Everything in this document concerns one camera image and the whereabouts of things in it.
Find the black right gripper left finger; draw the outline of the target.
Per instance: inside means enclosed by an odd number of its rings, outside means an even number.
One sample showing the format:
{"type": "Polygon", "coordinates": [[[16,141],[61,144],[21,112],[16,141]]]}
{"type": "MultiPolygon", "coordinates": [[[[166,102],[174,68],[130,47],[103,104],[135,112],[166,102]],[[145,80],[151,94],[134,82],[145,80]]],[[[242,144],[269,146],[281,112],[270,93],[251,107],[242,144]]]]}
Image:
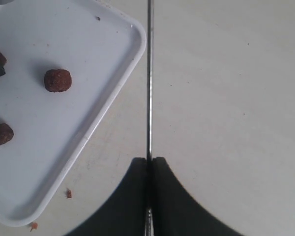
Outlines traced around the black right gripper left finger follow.
{"type": "Polygon", "coordinates": [[[143,236],[147,207],[147,161],[133,158],[116,190],[68,236],[143,236]]]}

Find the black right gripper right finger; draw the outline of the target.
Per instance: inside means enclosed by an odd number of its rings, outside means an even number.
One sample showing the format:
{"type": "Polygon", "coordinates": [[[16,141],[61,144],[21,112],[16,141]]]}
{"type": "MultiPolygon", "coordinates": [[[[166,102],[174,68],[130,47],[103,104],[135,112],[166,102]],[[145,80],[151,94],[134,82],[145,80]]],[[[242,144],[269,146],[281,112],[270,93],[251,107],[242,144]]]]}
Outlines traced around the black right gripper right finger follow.
{"type": "Polygon", "coordinates": [[[156,236],[239,236],[203,208],[182,186],[166,159],[151,165],[151,208],[156,236]]]}

